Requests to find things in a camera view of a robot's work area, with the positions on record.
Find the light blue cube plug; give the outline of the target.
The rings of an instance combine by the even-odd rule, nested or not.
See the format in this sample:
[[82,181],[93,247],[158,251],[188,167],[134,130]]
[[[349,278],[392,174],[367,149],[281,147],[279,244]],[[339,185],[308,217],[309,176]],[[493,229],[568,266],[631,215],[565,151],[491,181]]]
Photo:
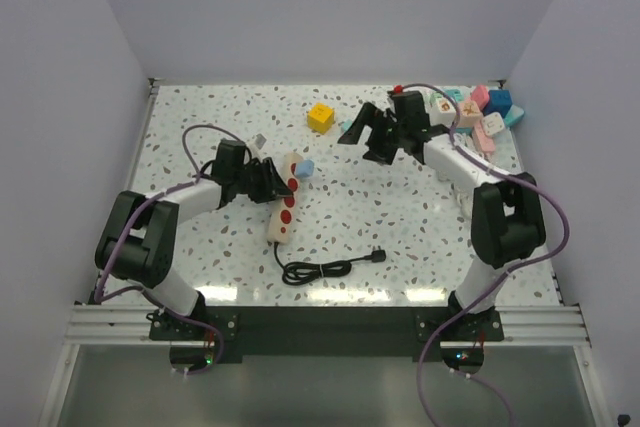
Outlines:
[[297,162],[293,169],[293,175],[297,179],[308,179],[313,176],[315,171],[315,164],[312,160],[306,159],[301,162]]

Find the beige red power strip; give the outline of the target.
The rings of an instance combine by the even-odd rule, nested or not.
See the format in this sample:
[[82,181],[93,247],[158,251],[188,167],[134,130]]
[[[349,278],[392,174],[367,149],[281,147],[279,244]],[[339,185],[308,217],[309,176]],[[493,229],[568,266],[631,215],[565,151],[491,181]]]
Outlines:
[[297,192],[300,188],[300,181],[295,175],[295,169],[302,161],[303,157],[296,152],[290,152],[284,157],[280,176],[291,193],[278,200],[272,208],[266,231],[266,240],[268,242],[287,244],[290,240],[294,227]]

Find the yellow cube plug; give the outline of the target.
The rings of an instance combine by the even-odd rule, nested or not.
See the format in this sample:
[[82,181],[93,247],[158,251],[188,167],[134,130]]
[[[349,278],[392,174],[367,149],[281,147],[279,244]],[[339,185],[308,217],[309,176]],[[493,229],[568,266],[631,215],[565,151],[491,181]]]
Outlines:
[[316,103],[307,114],[307,126],[319,134],[326,134],[334,122],[334,109],[322,103]]

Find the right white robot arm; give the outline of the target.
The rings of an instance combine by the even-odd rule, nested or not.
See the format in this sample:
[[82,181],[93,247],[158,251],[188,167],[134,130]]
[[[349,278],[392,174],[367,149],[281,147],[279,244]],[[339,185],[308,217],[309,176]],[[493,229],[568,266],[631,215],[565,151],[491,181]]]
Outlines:
[[402,149],[472,194],[471,244],[475,257],[463,282],[452,293],[457,308],[445,316],[452,337],[469,339],[481,327],[479,314],[495,305],[507,269],[529,258],[546,241],[537,182],[527,172],[510,175],[490,167],[457,144],[448,128],[432,125],[424,109],[415,103],[397,113],[365,103],[339,142],[356,144],[366,127],[371,129],[365,142],[366,160],[390,165]]

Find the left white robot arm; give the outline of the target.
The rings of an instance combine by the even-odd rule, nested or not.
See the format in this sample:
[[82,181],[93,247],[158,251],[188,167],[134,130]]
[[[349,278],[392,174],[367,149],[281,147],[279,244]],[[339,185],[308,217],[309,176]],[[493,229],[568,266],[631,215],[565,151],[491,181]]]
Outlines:
[[188,182],[151,194],[120,192],[95,250],[103,275],[94,301],[112,297],[104,287],[113,276],[173,315],[171,325],[183,338],[200,337],[208,322],[206,301],[173,267],[178,226],[226,207],[237,196],[264,204],[292,195],[273,160],[254,156],[238,140],[221,141],[215,158],[197,167]]

